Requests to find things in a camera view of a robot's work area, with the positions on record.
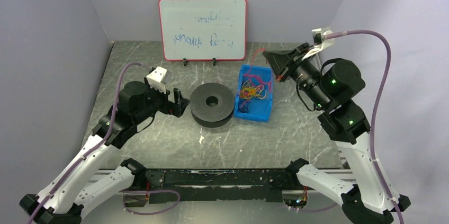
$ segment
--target tangled wires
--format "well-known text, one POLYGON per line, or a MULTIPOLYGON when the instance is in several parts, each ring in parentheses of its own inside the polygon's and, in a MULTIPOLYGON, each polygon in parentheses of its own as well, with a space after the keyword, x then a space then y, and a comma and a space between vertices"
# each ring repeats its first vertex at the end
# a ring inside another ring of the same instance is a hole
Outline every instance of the tangled wires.
POLYGON ((268 96, 266 91, 265 94, 262 95, 264 88, 264 85, 256 86, 251 79, 248 79, 241 85, 240 98, 244 100, 250 100, 251 98, 263 100, 268 96))
POLYGON ((248 113, 248 103, 250 100, 263 100, 268 98, 267 88, 269 92, 272 92, 272 82, 264 82, 262 77, 257 74, 251 74, 251 69, 253 68, 254 58, 256 54, 260 51, 265 51, 265 49, 257 49, 254 52, 253 57, 251 59, 251 64, 249 66, 249 70, 243 74, 247 80, 242 83, 241 90, 239 93, 240 99, 243 102, 239 102, 239 111, 242 113, 248 113))

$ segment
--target yellow wire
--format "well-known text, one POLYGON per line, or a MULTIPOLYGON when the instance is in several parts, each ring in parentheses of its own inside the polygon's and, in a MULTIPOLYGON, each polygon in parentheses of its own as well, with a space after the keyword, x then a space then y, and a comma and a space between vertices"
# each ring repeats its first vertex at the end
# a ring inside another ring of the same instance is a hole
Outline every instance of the yellow wire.
POLYGON ((240 98, 244 100, 249 100, 251 98, 259 98, 260 100, 267 98, 267 92, 265 91, 265 95, 262 96, 262 92, 264 90, 264 85, 254 86, 251 80, 246 80, 240 90, 240 98))

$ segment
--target whiteboard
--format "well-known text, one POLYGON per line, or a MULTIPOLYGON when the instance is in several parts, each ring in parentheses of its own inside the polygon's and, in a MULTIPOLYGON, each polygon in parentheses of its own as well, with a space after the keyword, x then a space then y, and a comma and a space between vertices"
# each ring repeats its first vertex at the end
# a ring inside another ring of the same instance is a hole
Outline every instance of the whiteboard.
POLYGON ((167 60, 243 60, 246 0, 159 0, 167 60))

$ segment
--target red whiteboard frame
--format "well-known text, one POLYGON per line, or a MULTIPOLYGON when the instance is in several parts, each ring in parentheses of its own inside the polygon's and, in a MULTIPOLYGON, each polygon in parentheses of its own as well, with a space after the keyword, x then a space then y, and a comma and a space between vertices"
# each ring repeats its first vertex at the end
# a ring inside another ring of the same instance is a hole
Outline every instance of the red whiteboard frame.
MULTIPOLYGON (((165 56, 165 49, 164 49, 164 32, 162 31, 162 16, 160 14, 160 1, 158 0, 157 6, 159 8, 159 25, 160 25, 160 35, 162 37, 162 52, 164 52, 164 58, 167 61, 183 61, 182 59, 167 59, 165 56)), ((243 61, 246 58, 246 35, 247 35, 247 29, 248 27, 248 0, 245 0, 245 53, 243 55, 243 58, 241 59, 217 59, 217 61, 243 61)), ((188 59, 187 61, 212 61, 212 59, 188 59)))

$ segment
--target gray marble table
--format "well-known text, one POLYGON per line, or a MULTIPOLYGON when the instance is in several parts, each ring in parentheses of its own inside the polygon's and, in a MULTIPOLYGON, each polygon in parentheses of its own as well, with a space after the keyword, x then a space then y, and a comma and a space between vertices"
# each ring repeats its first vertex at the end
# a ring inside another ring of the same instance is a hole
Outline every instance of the gray marble table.
MULTIPOLYGON (((248 43, 244 61, 223 61, 216 66, 212 62, 189 62, 184 67, 182 62, 164 59, 159 41, 117 41, 98 90, 83 144, 100 117, 112 105, 120 71, 131 61, 170 70, 172 79, 169 89, 179 88, 187 98, 201 84, 216 81, 236 94, 240 67, 249 63, 248 58, 258 48, 286 50, 296 46, 285 43, 248 43)), ((262 54, 256 56, 254 65, 268 67, 262 54)), ((122 85, 131 80, 143 80, 146 74, 143 68, 131 67, 122 85)), ((147 168, 285 167, 291 160, 300 157, 319 168, 342 167, 335 144, 319 124, 318 112, 305 109, 294 87, 292 80, 274 83, 273 110, 268 123, 232 118, 223 127, 208 129, 193 120, 189 108, 181 118, 158 113, 149 128, 131 138, 102 168, 115 169, 122 160, 130 157, 147 168)))

